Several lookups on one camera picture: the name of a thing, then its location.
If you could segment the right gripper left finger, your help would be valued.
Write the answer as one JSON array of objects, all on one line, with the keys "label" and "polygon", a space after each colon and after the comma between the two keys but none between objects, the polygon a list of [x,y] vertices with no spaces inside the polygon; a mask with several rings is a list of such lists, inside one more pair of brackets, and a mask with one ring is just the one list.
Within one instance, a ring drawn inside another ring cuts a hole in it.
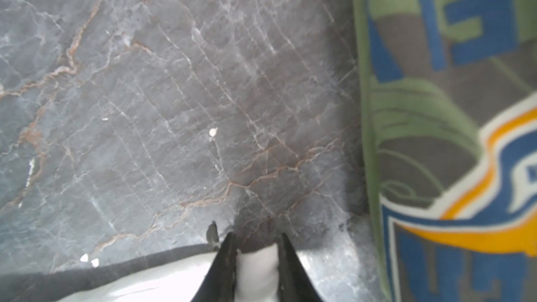
[{"label": "right gripper left finger", "polygon": [[191,302],[234,302],[237,255],[236,234],[229,232]]}]

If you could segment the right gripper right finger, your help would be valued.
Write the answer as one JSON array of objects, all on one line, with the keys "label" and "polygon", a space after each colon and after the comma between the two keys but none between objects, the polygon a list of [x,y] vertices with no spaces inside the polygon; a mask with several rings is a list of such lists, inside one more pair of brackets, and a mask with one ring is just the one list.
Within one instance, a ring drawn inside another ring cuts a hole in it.
[{"label": "right gripper right finger", "polygon": [[287,234],[278,245],[278,298],[281,302],[322,302]]}]

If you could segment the green tank top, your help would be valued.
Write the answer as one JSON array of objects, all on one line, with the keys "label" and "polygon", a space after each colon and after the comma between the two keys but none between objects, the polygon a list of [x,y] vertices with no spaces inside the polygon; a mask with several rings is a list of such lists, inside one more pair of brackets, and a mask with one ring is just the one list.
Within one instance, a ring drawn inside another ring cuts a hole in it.
[{"label": "green tank top", "polygon": [[536,300],[536,0],[353,0],[390,301]]}]

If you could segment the white tank top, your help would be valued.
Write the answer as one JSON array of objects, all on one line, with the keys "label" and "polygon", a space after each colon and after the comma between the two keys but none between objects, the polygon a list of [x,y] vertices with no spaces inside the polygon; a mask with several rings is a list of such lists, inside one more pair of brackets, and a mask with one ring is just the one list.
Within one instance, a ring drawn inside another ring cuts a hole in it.
[{"label": "white tank top", "polygon": [[[190,301],[216,253],[179,247],[109,266],[1,275],[2,301]],[[235,301],[278,300],[276,244],[237,257]]]}]

